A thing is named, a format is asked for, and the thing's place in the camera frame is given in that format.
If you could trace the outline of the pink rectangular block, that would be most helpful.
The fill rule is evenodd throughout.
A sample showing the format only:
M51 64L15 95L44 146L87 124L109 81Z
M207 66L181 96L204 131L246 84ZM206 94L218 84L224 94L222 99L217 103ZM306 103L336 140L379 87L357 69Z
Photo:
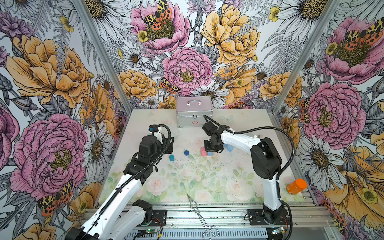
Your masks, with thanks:
M206 152L204 147L201 147L201 156L202 157L206 157L207 156L207 152Z

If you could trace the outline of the light blue cube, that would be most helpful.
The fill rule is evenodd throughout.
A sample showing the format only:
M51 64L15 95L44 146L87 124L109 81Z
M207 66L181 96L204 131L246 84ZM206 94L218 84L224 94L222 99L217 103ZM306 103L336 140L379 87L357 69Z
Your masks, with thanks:
M228 146L227 146L227 150L228 150L229 152L232 152L232 151L233 151L233 149L234 149L234 147L233 147L233 146L231 146L231 145L228 145Z

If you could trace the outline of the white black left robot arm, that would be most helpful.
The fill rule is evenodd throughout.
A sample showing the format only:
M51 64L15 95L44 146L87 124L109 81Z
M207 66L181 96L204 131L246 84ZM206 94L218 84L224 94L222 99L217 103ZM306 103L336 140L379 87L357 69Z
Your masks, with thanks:
M164 124L151 125L139 150L127 164L124 174L102 206L81 227L72 228L67 240L122 240L135 227L152 219L152 204L138 200L124 214L123 210L145 181L157 170L163 155L173 152L171 130Z

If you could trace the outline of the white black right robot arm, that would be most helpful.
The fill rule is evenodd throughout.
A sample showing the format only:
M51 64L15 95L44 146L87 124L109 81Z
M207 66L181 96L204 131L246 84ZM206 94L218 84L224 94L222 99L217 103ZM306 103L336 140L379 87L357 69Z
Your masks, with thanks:
M276 127L258 127L246 131L235 131L228 126L223 126L203 115L206 123L202 129L210 137L204 140L205 151L221 153L224 145L232 146L248 153L252 159L254 172L262 179L264 202L261 218L268 225L278 223L280 218L284 217L285 210L288 208L281 198L280 176L290 166L295 156L295 143L291 136L284 130ZM274 130L284 134L291 144L291 155L287 163L282 166L283 160L272 141L265 137L250 137L247 134L260 130Z

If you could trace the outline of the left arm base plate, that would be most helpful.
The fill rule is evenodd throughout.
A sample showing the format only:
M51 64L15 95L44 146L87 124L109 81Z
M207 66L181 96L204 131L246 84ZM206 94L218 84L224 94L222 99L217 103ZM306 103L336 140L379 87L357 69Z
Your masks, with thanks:
M167 210L153 210L152 219L149 224L150 227L165 227L167 223Z

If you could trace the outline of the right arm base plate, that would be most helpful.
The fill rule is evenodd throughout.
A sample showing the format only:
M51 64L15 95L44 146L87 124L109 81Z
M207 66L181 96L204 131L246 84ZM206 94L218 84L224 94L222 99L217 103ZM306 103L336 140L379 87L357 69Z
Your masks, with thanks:
M291 217L286 209L277 213L268 219L263 209L248 209L244 215L244 220L249 221L251 226L288 226L291 223Z

